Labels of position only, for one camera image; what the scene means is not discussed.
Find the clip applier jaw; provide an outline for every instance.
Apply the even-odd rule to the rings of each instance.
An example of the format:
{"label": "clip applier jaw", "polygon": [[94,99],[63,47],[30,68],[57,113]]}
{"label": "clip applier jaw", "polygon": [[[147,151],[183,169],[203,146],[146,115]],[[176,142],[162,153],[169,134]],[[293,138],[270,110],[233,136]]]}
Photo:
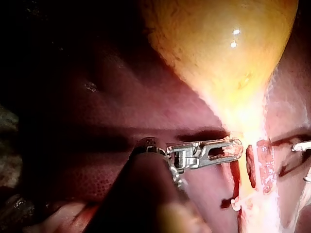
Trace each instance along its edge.
{"label": "clip applier jaw", "polygon": [[[310,141],[304,141],[304,142],[298,142],[296,144],[293,144],[293,146],[292,146],[292,151],[306,152],[307,150],[311,150],[311,140]],[[311,167],[309,169],[307,176],[304,177],[303,180],[306,183],[311,183]]]}
{"label": "clip applier jaw", "polygon": [[[222,149],[223,153],[210,155],[213,149]],[[223,138],[219,140],[185,142],[168,147],[167,154],[178,171],[198,169],[201,167],[231,163],[237,161],[243,152],[243,146],[237,138]]]}

